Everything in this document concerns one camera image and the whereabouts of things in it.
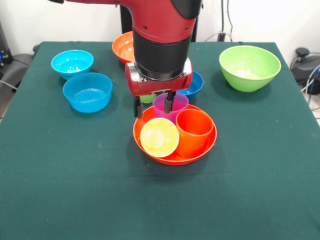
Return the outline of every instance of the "dark blue bowl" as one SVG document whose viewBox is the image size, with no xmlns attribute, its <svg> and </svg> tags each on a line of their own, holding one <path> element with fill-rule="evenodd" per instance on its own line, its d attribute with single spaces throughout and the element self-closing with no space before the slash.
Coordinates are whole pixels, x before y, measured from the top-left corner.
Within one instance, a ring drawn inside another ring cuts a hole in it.
<svg viewBox="0 0 320 240">
<path fill-rule="evenodd" d="M 177 91 L 177 93 L 186 95 L 186 97 L 191 100 L 202 89 L 203 86 L 204 79 L 199 73 L 193 71 L 191 85 L 187 89 Z"/>
</svg>

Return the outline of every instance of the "yellow bowl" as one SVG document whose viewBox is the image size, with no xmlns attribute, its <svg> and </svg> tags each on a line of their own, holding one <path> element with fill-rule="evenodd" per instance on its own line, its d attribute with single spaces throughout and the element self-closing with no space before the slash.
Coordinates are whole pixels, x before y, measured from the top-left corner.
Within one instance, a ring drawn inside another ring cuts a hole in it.
<svg viewBox="0 0 320 240">
<path fill-rule="evenodd" d="M 143 149 L 149 155 L 164 158 L 176 150 L 179 143 L 179 132 L 170 120 L 157 117 L 143 126 L 140 141 Z"/>
</svg>

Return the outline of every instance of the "cup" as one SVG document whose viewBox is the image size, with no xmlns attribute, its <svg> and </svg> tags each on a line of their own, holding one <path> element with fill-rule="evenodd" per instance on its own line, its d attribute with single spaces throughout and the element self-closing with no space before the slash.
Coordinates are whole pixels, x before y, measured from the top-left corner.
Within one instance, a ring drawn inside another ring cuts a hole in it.
<svg viewBox="0 0 320 240">
<path fill-rule="evenodd" d="M 188 108 L 189 100 L 185 95 L 177 93 L 174 97 L 172 111 L 166 114 L 164 112 L 164 109 L 165 99 L 167 98 L 167 96 L 168 93 L 163 93 L 154 99 L 154 113 L 157 118 L 165 118 L 176 124 L 176 118 L 178 113 Z"/>
<path fill-rule="evenodd" d="M 176 116 L 179 144 L 176 152 L 184 158 L 194 158 L 201 154 L 209 134 L 215 124 L 204 111 L 186 109 Z"/>
</svg>

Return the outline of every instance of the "purple cup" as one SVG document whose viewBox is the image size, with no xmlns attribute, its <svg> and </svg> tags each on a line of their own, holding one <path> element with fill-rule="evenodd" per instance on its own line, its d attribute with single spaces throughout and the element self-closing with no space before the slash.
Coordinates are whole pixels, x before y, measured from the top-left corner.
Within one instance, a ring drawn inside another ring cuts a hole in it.
<svg viewBox="0 0 320 240">
<path fill-rule="evenodd" d="M 167 96 L 168 93 L 163 93 L 153 100 L 154 113 L 157 118 L 165 118 L 176 124 L 178 113 L 188 108 L 189 100 L 185 95 L 177 93 L 174 97 L 172 111 L 166 114 L 164 108 Z"/>
</svg>

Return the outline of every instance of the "orange cup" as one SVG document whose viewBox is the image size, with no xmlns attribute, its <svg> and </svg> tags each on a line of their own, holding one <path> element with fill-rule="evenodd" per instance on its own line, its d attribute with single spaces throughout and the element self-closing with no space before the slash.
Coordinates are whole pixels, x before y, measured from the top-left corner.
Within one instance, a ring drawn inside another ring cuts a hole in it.
<svg viewBox="0 0 320 240">
<path fill-rule="evenodd" d="M 176 116 L 179 144 L 176 152 L 184 158 L 193 158 L 203 150 L 214 121 L 204 111 L 186 109 Z"/>
</svg>

